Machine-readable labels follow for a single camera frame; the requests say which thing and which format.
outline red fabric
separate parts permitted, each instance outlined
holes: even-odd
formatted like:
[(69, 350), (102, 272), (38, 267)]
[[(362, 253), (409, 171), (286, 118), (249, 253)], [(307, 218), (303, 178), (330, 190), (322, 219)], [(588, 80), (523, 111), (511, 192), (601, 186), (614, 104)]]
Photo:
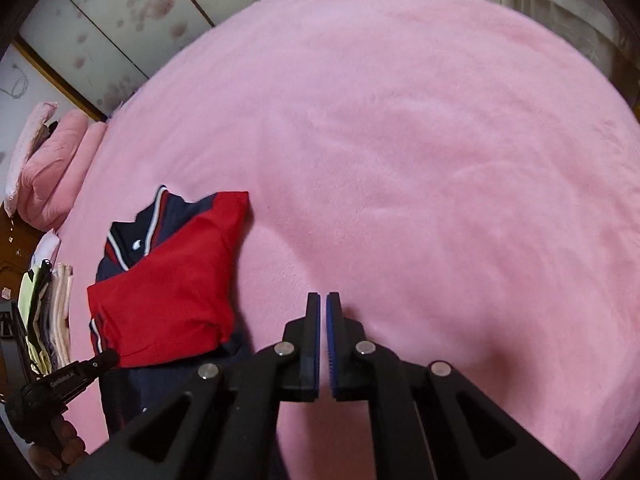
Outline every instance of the red fabric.
[(201, 213), (127, 272), (87, 289), (102, 344), (131, 368), (213, 350), (235, 316), (229, 287), (249, 203), (219, 192)]

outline white stripe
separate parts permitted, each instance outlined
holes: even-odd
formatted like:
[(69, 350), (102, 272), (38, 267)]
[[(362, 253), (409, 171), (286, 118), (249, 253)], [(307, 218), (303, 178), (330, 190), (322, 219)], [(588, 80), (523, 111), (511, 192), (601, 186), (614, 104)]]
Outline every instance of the white stripe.
[(158, 225), (158, 217), (160, 216), (160, 201), (162, 200), (162, 193), (166, 191), (165, 186), (160, 186), (158, 189), (158, 193), (156, 194), (156, 204), (154, 205), (154, 215), (151, 217), (151, 225), (149, 226), (148, 231), (146, 232), (145, 238), (145, 256), (149, 254), (151, 250), (151, 238), (154, 235), (154, 231), (156, 230), (156, 226)]
[(120, 248), (118, 247), (116, 240), (113, 239), (113, 235), (111, 234), (111, 231), (109, 231), (109, 234), (107, 235), (107, 240), (111, 244), (111, 247), (113, 247), (113, 252), (116, 253), (116, 258), (118, 259), (118, 263), (120, 264), (122, 269), (129, 270), (129, 267), (127, 267), (127, 264), (122, 259), (122, 254), (120, 254)]
[(95, 325), (95, 319), (91, 320), (89, 323), (91, 330), (94, 331), (95, 336), (98, 338), (98, 352), (102, 352), (102, 338), (100, 337), (100, 333), (98, 332), (98, 327)]

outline navy blue fabric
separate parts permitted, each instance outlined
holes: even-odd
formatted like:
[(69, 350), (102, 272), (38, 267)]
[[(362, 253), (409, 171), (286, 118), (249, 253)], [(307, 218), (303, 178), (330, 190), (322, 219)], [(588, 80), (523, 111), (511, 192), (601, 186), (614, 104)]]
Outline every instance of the navy blue fabric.
[[(164, 197), (161, 215), (158, 217), (156, 228), (156, 243), (150, 251), (167, 240), (190, 219), (199, 213), (209, 210), (215, 195), (189, 203), (180, 196), (169, 193), (164, 186), (156, 192), (154, 201), (136, 215), (133, 222), (114, 222), (110, 235), (115, 241), (124, 263), (131, 268), (144, 257), (145, 239), (148, 235), (154, 217), (154, 211), (159, 202), (159, 196)], [(96, 282), (107, 280), (121, 272), (126, 272), (120, 263), (110, 257), (109, 240), (105, 245), (105, 255), (98, 264)], [(188, 375), (197, 370), (203, 363), (215, 363), (222, 367), (247, 360), (252, 355), (250, 344), (244, 329), (238, 327), (232, 334), (230, 341), (215, 350), (203, 355), (182, 359), (162, 365), (140, 368), (116, 368), (101, 375), (100, 396), (104, 411), (107, 430), (113, 435), (123, 428), (145, 408), (158, 404), (165, 396), (172, 393)], [(270, 480), (287, 480), (288, 474), (282, 461), (278, 446), (275, 446), (271, 465)]]

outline metal pin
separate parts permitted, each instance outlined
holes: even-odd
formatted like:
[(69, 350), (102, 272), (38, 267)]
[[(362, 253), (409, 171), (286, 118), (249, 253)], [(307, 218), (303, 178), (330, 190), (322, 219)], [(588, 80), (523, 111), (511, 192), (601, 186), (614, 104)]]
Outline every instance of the metal pin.
[(356, 343), (356, 352), (361, 355), (373, 354), (376, 346), (371, 341), (359, 341)]
[(279, 343), (276, 344), (276, 346), (273, 347), (273, 350), (276, 352), (276, 354), (278, 354), (281, 357), (283, 355), (293, 354), (295, 349), (296, 347), (293, 345), (293, 343), (290, 343), (289, 341), (280, 341)]
[(198, 368), (198, 375), (202, 379), (213, 379), (219, 372), (219, 368), (213, 363), (204, 363)]
[(431, 365), (431, 371), (438, 377), (446, 377), (451, 373), (451, 366), (444, 361), (436, 361)]

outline bed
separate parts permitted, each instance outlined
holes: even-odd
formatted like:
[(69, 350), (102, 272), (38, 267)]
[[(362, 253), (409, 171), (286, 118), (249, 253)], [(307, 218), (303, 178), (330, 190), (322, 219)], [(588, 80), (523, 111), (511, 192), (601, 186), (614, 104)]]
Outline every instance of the bed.
[[(86, 288), (112, 221), (159, 184), (192, 201), (248, 190), (237, 290), (256, 348), (308, 291), (338, 290), (373, 340), (451, 361), (602, 478), (640, 420), (638, 142), (610, 83), (509, 9), (264, 0), (112, 117), (59, 231), (72, 357), (92, 355)], [(70, 406), (89, 449), (100, 416), (97, 387)], [(284, 406), (278, 426), (300, 479), (373, 478), (367, 431), (364, 406), (326, 394)]]

